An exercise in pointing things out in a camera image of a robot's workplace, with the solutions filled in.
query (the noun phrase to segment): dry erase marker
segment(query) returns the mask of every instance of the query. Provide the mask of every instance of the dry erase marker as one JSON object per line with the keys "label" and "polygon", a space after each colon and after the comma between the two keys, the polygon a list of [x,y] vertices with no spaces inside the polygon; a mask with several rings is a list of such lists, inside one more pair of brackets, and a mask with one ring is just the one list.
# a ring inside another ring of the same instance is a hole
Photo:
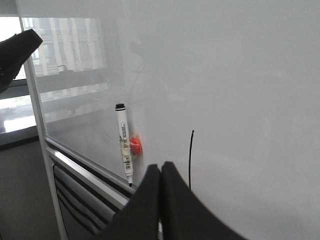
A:
{"label": "dry erase marker", "polygon": [[116,117],[118,120],[118,128],[120,135],[120,148],[122,161],[124,164],[124,172],[128,178],[129,186],[132,186],[132,175],[134,174],[134,169],[132,166],[131,152],[130,152],[130,138],[128,130],[128,121],[126,107],[123,103],[115,105]]}

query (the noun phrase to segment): gray wall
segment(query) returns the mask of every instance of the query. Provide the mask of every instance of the gray wall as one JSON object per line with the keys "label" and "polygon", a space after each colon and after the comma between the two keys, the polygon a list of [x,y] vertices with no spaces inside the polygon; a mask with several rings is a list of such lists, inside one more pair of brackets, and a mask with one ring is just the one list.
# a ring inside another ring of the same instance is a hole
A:
{"label": "gray wall", "polygon": [[0,233],[3,240],[58,240],[40,143],[0,151]]}
{"label": "gray wall", "polygon": [[0,14],[17,14],[15,0],[0,0]]}

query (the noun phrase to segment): barcode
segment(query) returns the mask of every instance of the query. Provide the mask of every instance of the barcode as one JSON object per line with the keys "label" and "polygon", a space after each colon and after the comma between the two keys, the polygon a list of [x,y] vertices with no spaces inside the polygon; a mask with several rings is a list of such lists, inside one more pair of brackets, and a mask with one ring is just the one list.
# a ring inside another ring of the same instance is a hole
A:
{"label": "barcode", "polygon": [[131,164],[130,164],[130,160],[128,157],[125,158],[125,169],[126,170],[131,169]]}
{"label": "barcode", "polygon": [[121,123],[121,130],[122,130],[122,139],[127,139],[127,133],[126,133],[126,125],[124,122]]}

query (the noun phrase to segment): whiteboard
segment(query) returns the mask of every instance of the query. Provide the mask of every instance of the whiteboard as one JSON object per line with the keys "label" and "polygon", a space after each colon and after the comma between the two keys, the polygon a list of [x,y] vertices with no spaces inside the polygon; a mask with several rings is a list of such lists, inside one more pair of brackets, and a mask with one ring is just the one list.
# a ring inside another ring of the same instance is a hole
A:
{"label": "whiteboard", "polygon": [[124,103],[135,185],[164,161],[187,180],[194,130],[192,190],[215,215],[248,239],[320,239],[319,1],[18,8],[48,45],[32,56],[48,136],[125,179]]}

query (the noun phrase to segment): red magnet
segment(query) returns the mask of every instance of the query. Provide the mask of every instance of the red magnet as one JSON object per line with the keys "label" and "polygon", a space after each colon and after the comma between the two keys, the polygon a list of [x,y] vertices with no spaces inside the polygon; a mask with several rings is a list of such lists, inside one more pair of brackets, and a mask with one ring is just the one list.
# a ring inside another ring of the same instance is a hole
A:
{"label": "red magnet", "polygon": [[142,145],[139,137],[133,136],[130,138],[130,148],[134,155],[140,155],[142,153]]}

